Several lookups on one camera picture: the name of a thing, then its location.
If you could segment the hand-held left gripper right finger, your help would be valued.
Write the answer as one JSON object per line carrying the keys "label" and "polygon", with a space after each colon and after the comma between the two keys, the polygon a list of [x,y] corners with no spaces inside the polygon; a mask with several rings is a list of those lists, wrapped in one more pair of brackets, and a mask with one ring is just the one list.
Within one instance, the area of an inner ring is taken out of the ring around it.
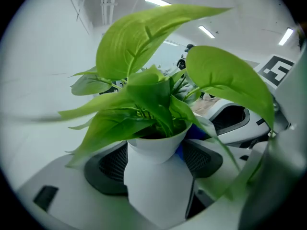
{"label": "hand-held left gripper right finger", "polygon": [[237,166],[219,145],[184,141],[184,161],[192,175],[185,214],[188,224],[239,224],[243,206],[267,143],[252,149],[230,147]]}

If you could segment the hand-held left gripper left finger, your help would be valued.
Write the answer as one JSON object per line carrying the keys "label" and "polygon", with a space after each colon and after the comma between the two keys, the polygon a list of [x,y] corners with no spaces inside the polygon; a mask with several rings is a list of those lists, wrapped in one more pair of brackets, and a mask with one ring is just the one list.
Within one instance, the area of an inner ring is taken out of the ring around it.
{"label": "hand-held left gripper left finger", "polygon": [[103,150],[76,168],[61,156],[26,181],[17,196],[48,230],[152,230],[128,200],[127,142]]}

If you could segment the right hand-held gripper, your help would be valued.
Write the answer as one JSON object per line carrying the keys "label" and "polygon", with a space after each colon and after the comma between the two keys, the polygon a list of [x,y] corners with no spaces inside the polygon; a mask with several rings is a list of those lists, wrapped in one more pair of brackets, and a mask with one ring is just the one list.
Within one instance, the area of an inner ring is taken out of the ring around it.
{"label": "right hand-held gripper", "polygon": [[[286,87],[290,90],[294,88],[295,65],[296,60],[271,54],[253,69],[264,81],[271,95],[276,97]],[[220,99],[210,107],[206,118],[212,121],[218,138],[224,144],[253,140],[267,135],[270,130],[263,118],[250,117],[248,109],[226,99]]]}

